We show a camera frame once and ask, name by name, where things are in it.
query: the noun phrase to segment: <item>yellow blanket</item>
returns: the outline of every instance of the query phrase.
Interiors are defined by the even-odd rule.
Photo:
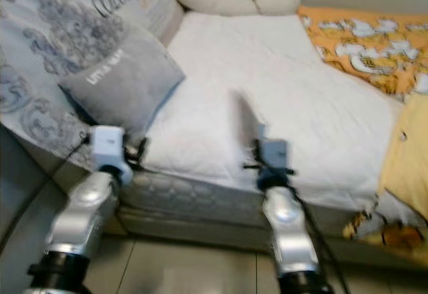
[[[348,238],[371,244],[428,265],[428,15],[382,15],[362,11],[301,7],[302,19],[322,59],[370,82],[386,94],[404,98],[377,194],[390,192],[426,221],[405,226],[371,213],[360,213],[345,229]]]

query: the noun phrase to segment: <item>bed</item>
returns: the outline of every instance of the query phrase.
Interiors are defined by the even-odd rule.
[[[130,231],[265,248],[255,173],[241,167],[233,90],[251,98],[267,136],[290,143],[292,183],[327,235],[341,237],[373,204],[402,103],[323,64],[297,15],[188,12],[168,49],[187,79],[150,127],[148,172],[122,193],[119,216]],[[387,206],[415,215],[393,198]]]
[[[186,80],[158,109],[146,133],[144,170],[134,173],[120,195],[117,217],[126,233],[267,250],[269,229],[256,173],[242,168],[246,157],[233,103],[233,92],[239,91],[263,118],[267,136],[290,143],[290,167],[297,171],[292,184],[311,204],[323,232],[341,239],[344,225],[375,201],[402,103],[325,65],[297,15],[188,11],[182,18],[175,0],[126,1],[112,13],[93,8],[94,0],[5,0],[0,23],[11,37],[1,38],[1,71],[7,75],[1,78],[7,85],[1,88],[2,124],[49,170],[57,161],[52,154],[64,157],[88,128],[57,85],[57,70],[69,73],[66,67],[73,66],[62,59],[61,49],[83,44],[76,34],[71,40],[64,34],[83,25],[85,36],[93,35],[87,21],[98,23],[97,12],[112,14],[113,24],[132,20],[167,46]],[[71,161],[88,169],[88,155],[86,149]],[[71,187],[85,174],[81,168],[69,164],[57,182]],[[402,219],[418,219],[394,198],[383,201]]]

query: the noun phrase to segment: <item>cartoon print fabric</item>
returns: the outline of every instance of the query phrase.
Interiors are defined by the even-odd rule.
[[[312,43],[331,66],[386,94],[428,88],[428,15],[301,7]]]

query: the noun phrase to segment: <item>white mattress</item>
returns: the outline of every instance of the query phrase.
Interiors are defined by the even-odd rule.
[[[290,143],[294,186],[322,206],[373,200],[401,104],[324,65],[297,16],[185,15],[169,51],[187,75],[150,127],[144,165],[228,188],[255,189],[242,170],[232,90],[244,91]]]

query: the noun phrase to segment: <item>mattress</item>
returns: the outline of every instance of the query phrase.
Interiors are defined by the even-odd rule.
[[[158,172],[135,173],[133,184],[120,195],[121,218],[135,233],[135,222],[152,218],[175,222],[267,230],[262,214],[263,194],[256,190],[229,188],[189,178],[177,178]],[[318,226],[327,235],[340,236],[355,216],[352,210],[338,210],[312,205]]]
[[[242,169],[237,140],[231,93],[241,91],[267,136],[290,143],[292,184],[306,201],[348,210],[372,203],[401,104],[324,65],[297,16],[190,12],[169,52],[187,78],[150,127],[146,168],[255,192],[256,173]]]

